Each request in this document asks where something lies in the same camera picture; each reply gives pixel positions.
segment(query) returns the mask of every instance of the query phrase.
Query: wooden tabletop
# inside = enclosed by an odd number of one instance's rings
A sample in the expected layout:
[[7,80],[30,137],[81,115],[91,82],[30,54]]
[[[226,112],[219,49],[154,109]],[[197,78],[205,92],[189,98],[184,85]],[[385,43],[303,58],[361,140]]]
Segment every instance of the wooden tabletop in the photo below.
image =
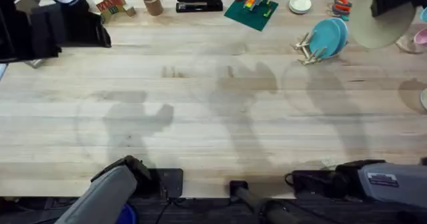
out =
[[351,39],[339,57],[302,66],[290,44],[327,18],[332,0],[312,0],[306,15],[273,0],[262,32],[161,1],[164,14],[152,17],[127,0],[137,16],[107,25],[111,49],[64,48],[38,69],[9,66],[0,196],[78,196],[125,155],[182,168],[186,197],[225,197],[232,179],[285,195],[282,177],[294,169],[427,156],[427,55]]

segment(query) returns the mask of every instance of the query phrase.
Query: gray robot arm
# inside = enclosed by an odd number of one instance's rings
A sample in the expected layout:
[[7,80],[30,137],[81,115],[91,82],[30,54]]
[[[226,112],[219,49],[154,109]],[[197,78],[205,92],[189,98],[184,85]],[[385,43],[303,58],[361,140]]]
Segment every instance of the gray robot arm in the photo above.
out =
[[114,224],[136,187],[137,180],[127,166],[114,167],[92,182],[55,224]]

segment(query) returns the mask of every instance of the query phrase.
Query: black stapler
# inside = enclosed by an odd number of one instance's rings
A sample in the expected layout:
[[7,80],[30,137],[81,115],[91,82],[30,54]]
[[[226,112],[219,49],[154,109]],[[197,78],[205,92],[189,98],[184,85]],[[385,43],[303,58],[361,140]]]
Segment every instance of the black stapler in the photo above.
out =
[[177,0],[176,12],[222,11],[221,0]]

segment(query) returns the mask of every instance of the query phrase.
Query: green lego baseplate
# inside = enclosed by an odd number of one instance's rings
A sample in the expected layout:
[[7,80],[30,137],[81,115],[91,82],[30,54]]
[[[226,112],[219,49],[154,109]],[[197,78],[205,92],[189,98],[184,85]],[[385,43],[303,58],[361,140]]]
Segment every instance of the green lego baseplate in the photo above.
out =
[[267,2],[268,0],[262,0],[262,2],[256,6],[253,11],[250,11],[248,9],[244,9],[245,0],[235,0],[224,15],[234,21],[247,25],[248,27],[262,31],[279,5],[274,1],[270,1],[269,4],[267,4]]

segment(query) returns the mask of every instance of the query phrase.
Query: teal plate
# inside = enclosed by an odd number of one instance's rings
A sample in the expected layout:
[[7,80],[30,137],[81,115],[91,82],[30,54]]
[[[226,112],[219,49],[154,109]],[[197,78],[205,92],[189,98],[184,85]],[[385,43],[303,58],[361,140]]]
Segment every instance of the teal plate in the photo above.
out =
[[420,19],[421,19],[421,21],[427,21],[427,8],[422,10],[421,15],[420,15]]
[[[313,38],[310,41],[310,51],[313,53],[316,49],[316,57],[327,58],[335,53],[340,44],[340,28],[331,19],[320,21],[313,28]],[[318,53],[326,47],[326,50],[319,56]]]
[[331,20],[333,20],[338,25],[338,27],[340,28],[340,34],[341,34],[340,44],[338,44],[338,48],[332,54],[332,55],[336,55],[346,46],[347,39],[348,39],[348,29],[347,29],[346,23],[341,18],[331,18]]

